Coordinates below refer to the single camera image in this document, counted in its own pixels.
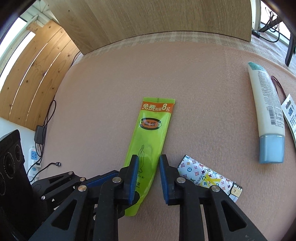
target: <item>price tag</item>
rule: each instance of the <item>price tag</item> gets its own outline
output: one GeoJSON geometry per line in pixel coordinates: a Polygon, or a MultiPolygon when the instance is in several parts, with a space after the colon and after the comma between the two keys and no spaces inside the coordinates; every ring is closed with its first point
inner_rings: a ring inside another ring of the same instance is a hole
{"type": "Polygon", "coordinates": [[[285,99],[283,104],[281,105],[281,108],[284,113],[284,117],[288,123],[288,126],[290,128],[290,131],[293,136],[294,144],[296,147],[296,141],[295,141],[295,133],[296,133],[296,105],[294,100],[292,99],[292,96],[289,94],[288,97],[285,99]]]}

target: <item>white wall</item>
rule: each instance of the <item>white wall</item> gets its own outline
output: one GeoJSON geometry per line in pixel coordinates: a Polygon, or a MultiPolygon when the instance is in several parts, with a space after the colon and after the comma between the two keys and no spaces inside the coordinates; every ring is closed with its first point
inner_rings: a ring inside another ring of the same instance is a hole
{"type": "Polygon", "coordinates": [[[25,169],[27,171],[29,149],[32,147],[35,147],[35,142],[34,142],[35,132],[0,117],[0,137],[16,129],[20,131],[20,141],[22,145],[22,151],[25,156],[25,169]]]}

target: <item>green squeeze tube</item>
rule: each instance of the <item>green squeeze tube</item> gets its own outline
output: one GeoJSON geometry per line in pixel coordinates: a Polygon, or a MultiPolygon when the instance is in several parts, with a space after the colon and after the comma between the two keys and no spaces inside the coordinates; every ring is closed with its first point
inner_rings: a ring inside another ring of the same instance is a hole
{"type": "Polygon", "coordinates": [[[137,214],[140,204],[152,185],[174,104],[174,99],[143,98],[124,163],[125,167],[128,166],[133,154],[139,157],[136,191],[140,194],[140,199],[135,205],[126,209],[127,216],[137,214]]]}

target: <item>power strip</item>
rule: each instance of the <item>power strip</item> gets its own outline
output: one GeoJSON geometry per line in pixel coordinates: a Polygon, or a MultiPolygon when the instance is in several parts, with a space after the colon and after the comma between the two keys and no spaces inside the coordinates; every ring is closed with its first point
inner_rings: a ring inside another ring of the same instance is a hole
{"type": "MultiPolygon", "coordinates": [[[[30,168],[35,162],[37,162],[39,160],[39,156],[37,155],[37,152],[36,152],[36,149],[35,147],[32,147],[30,150],[29,150],[29,158],[28,158],[28,164],[29,164],[29,167],[30,168]]],[[[28,177],[29,177],[29,180],[32,180],[33,177],[39,172],[39,170],[41,170],[41,164],[40,165],[34,165],[29,173],[28,173],[28,177]]],[[[39,179],[39,174],[35,177],[34,181],[37,181],[39,179]]]]}

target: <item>wooden board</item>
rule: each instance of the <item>wooden board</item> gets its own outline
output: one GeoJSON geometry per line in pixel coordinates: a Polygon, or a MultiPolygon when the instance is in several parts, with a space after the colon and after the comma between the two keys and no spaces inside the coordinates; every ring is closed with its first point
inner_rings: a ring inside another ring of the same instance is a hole
{"type": "Polygon", "coordinates": [[[45,44],[61,29],[54,21],[49,21],[38,30],[35,37],[13,65],[0,92],[0,117],[7,119],[19,85],[31,63],[45,44]]]}
{"type": "Polygon", "coordinates": [[[202,31],[251,40],[250,0],[46,0],[83,54],[156,32],[202,31]]]}
{"type": "Polygon", "coordinates": [[[30,25],[27,27],[27,30],[30,30],[31,32],[33,32],[33,33],[37,33],[37,31],[39,30],[39,29],[41,29],[42,27],[40,26],[40,25],[38,25],[37,23],[35,23],[35,22],[32,22],[32,23],[30,23],[30,25]]]}
{"type": "Polygon", "coordinates": [[[78,52],[73,41],[70,41],[61,51],[36,92],[25,127],[35,130],[37,125],[43,125],[49,104],[78,52]]]}
{"type": "Polygon", "coordinates": [[[60,29],[40,52],[26,73],[13,102],[8,120],[24,126],[34,95],[50,65],[70,41],[64,29],[60,29]]]}

